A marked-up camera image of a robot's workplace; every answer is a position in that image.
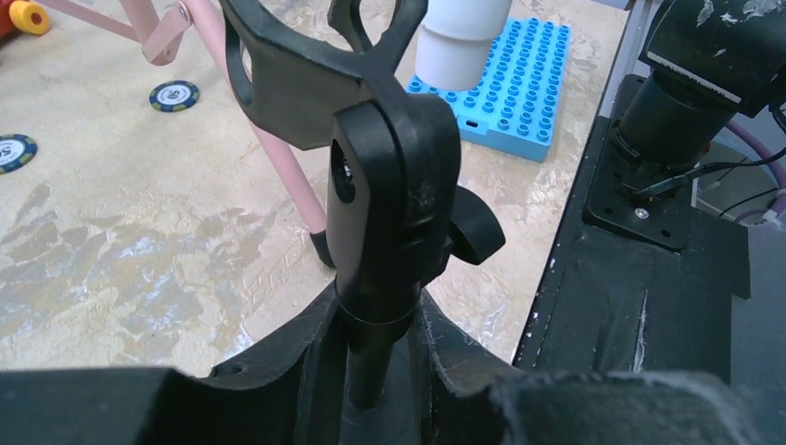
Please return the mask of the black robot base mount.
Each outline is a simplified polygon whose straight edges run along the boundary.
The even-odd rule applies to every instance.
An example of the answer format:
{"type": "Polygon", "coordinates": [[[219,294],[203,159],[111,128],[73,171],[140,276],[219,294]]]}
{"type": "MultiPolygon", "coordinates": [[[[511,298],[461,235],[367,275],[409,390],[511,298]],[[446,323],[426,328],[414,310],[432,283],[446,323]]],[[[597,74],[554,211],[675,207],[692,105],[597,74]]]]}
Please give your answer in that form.
{"type": "Polygon", "coordinates": [[[610,125],[643,79],[597,116],[513,364],[525,371],[691,370],[730,381],[782,346],[785,228],[745,227],[672,202],[642,219],[615,192],[610,125]]]}

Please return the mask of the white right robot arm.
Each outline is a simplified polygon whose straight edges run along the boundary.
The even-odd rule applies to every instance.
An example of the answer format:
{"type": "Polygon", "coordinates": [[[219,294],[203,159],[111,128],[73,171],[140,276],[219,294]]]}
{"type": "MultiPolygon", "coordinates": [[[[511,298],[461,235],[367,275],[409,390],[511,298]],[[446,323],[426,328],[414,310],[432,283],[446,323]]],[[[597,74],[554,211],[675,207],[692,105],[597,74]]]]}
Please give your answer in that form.
{"type": "Polygon", "coordinates": [[[618,149],[675,171],[737,114],[785,102],[782,1],[665,1],[639,60],[652,72],[615,128],[618,149]]]}

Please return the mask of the white microphone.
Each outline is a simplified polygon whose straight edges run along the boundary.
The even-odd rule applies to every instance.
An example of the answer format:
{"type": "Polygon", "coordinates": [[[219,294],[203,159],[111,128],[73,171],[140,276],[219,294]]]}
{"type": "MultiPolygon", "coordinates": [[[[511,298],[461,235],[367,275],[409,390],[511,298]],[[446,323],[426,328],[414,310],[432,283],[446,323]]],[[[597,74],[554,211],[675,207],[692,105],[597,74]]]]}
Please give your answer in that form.
{"type": "Polygon", "coordinates": [[[430,0],[420,24],[415,74],[442,90],[464,91],[481,80],[492,41],[511,0],[430,0]]]}

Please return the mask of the black microphone stand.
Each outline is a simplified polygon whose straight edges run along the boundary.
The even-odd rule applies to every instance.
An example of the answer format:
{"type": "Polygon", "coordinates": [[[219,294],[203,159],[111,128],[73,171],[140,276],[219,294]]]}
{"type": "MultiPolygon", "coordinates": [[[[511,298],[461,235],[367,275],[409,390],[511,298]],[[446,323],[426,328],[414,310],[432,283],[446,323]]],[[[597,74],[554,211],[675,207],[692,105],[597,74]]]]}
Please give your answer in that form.
{"type": "Polygon", "coordinates": [[[394,344],[409,329],[423,288],[450,257],[477,265],[505,243],[486,203],[460,187],[461,140],[437,95],[408,93],[395,71],[424,1],[398,1],[372,42],[356,1],[331,3],[327,21],[342,50],[301,34],[258,1],[224,1],[226,56],[244,45],[252,104],[262,130],[307,151],[330,149],[327,246],[348,319],[349,398],[382,398],[394,344]]]}

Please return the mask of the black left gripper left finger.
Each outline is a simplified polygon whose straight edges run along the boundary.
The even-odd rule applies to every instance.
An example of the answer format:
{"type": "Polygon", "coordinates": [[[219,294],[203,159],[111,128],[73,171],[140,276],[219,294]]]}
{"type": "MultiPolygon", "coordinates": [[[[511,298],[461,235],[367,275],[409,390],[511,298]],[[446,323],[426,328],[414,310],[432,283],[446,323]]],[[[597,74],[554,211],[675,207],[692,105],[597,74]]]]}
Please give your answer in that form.
{"type": "Polygon", "coordinates": [[[5,444],[336,444],[336,292],[196,378],[166,367],[4,372],[5,444]]]}

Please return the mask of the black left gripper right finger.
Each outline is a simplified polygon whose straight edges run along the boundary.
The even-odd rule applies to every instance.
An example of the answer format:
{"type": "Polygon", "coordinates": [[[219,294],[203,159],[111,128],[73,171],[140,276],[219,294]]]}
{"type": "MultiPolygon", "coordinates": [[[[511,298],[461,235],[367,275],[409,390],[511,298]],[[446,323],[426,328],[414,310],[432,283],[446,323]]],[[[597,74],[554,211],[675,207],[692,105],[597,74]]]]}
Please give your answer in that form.
{"type": "Polygon", "coordinates": [[[694,372],[539,372],[501,360],[428,294],[412,334],[424,444],[760,444],[742,401],[694,372]]]}

